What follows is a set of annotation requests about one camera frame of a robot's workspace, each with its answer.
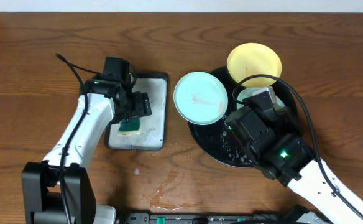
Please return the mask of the green yellow sponge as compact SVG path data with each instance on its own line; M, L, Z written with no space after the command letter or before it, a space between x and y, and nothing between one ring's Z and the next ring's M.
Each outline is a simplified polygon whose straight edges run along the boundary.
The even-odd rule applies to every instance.
M124 119L119 124L118 133L121 135L140 133L141 123L139 118Z

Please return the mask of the mint plate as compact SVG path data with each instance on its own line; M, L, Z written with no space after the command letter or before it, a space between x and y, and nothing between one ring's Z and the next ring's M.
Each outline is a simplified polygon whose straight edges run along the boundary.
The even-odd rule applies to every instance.
M245 90L242 90L240 92L237 99L239 101L242 101L245 98L258 95L259 93L263 93L265 91L267 91L270 94L270 99L272 100L275 110L279 110L285 107L285 104L279 97L275 95L275 92L271 86L267 86L264 88L246 88Z
M209 125L225 114L228 95L224 85L214 75L191 72L177 82L173 102L179 114L188 122Z

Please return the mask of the yellow plate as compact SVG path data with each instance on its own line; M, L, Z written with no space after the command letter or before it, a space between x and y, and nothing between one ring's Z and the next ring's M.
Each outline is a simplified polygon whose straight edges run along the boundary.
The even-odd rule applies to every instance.
M279 78L282 73L282 62L276 52L259 43L246 43L235 47L228 55L226 66L236 83L252 75Z

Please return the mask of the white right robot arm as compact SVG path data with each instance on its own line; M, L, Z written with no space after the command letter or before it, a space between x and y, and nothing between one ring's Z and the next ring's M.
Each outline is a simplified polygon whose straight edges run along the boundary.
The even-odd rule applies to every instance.
M363 223L363 200L293 133L279 134L252 109L229 115L226 129L252 166L314 205L331 223Z

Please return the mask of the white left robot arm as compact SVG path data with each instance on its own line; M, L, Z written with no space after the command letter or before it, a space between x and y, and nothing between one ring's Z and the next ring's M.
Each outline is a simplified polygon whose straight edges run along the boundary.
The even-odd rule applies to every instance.
M27 223L115 223L116 209L96 202L88 169L102 132L151 115L147 93L119 82L88 80L62 137L41 162L22 171Z

